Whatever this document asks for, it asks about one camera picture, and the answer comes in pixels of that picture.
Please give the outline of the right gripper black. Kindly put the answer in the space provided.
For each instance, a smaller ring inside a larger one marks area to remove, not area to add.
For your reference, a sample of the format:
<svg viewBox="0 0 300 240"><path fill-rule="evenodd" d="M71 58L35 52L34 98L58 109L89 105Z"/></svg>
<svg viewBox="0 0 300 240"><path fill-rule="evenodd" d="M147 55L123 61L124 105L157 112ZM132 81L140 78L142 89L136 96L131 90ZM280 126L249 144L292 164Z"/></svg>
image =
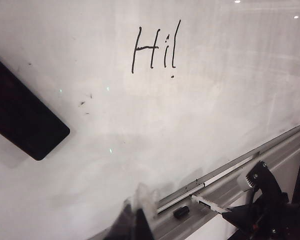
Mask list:
<svg viewBox="0 0 300 240"><path fill-rule="evenodd" d="M261 190L262 199L234 206L222 218L240 229L241 240L300 240L300 204L288 203L275 176L263 161L243 168L236 179L243 192ZM274 209L266 203L284 203Z"/></svg>

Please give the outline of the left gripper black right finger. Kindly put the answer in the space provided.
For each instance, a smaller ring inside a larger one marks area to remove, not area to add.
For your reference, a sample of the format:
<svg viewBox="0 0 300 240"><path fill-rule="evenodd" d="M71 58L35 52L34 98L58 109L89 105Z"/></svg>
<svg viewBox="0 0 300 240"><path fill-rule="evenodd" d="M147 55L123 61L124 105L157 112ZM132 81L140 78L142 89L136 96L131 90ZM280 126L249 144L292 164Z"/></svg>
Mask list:
<svg viewBox="0 0 300 240"><path fill-rule="evenodd" d="M154 240L147 218L142 208L136 211L136 239Z"/></svg>

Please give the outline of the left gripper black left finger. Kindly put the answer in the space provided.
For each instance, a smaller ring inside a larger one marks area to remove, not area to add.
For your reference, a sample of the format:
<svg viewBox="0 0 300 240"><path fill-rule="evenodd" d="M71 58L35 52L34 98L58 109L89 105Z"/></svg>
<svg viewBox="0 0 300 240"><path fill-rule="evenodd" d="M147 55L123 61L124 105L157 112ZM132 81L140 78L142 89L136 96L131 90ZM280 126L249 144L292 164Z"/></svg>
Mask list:
<svg viewBox="0 0 300 240"><path fill-rule="evenodd" d="M138 211L132 206L132 202L126 199L118 217L109 231L110 240L137 240Z"/></svg>

